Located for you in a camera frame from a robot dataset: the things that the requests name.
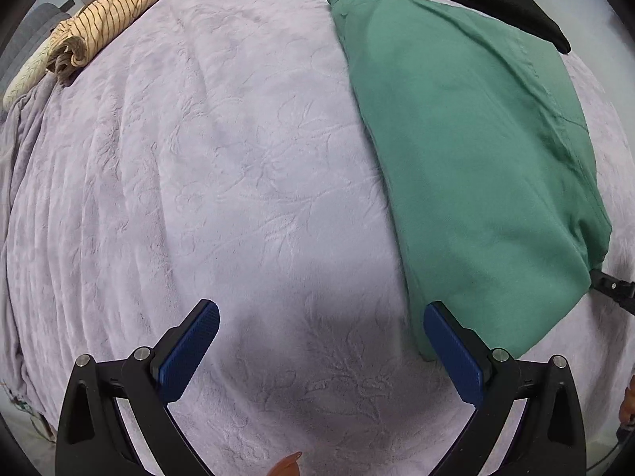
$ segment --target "wire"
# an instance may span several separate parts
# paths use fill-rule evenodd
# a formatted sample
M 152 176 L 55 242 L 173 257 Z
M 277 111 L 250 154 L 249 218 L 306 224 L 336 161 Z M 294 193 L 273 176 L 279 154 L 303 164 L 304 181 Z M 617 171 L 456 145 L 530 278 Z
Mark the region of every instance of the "wire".
M 600 461 L 596 461 L 591 467 L 587 467 L 587 472 L 592 471 L 593 469 L 595 469 L 598 465 L 600 465 L 603 461 L 606 461 L 606 459 L 611 456 L 615 450 L 617 449 L 617 447 L 620 445 L 620 442 L 617 442 L 612 448 L 611 450 L 606 453 L 604 455 L 604 458 L 602 458 Z

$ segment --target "floor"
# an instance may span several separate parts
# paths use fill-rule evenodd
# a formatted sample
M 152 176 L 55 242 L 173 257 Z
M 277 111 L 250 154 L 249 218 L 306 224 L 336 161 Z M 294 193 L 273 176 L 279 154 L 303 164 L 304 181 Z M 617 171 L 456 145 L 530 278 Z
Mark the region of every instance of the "floor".
M 536 0 L 593 71 L 635 153 L 635 41 L 606 0 Z

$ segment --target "blue textured pad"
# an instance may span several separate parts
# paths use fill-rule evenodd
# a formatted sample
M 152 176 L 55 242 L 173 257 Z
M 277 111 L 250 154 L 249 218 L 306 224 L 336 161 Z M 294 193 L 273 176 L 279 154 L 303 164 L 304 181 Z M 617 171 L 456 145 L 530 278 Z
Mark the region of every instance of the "blue textured pad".
M 209 301 L 159 369 L 158 392 L 164 403 L 179 400 L 183 395 L 219 326 L 218 307 Z
M 480 405 L 483 400 L 483 372 L 433 304 L 423 310 L 423 330 L 461 399 L 474 406 Z

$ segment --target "green cloth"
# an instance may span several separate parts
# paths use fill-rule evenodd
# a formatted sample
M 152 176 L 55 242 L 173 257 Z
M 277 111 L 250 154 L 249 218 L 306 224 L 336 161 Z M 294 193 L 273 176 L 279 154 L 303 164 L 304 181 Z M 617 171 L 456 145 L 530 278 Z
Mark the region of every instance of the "green cloth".
M 428 0 L 328 0 L 385 178 L 412 329 L 440 300 L 518 357 L 589 289 L 611 225 L 553 44 Z

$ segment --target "plush bedspread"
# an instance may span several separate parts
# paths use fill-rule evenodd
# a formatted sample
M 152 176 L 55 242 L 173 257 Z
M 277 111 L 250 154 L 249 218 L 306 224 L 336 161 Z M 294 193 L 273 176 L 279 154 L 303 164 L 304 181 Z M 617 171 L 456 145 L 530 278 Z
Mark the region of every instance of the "plush bedspread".
M 614 226 L 604 269 L 633 278 L 633 159 L 598 82 L 564 62 Z M 412 342 L 326 0 L 160 0 L 71 87 L 18 101 L 0 141 L 0 374 L 52 423 L 79 354 L 153 345 L 200 298 L 220 332 L 171 410 L 217 475 L 294 451 L 303 476 L 423 475 L 471 414 Z M 526 354 L 567 356 L 589 438 L 617 417 L 634 329 L 587 295 Z

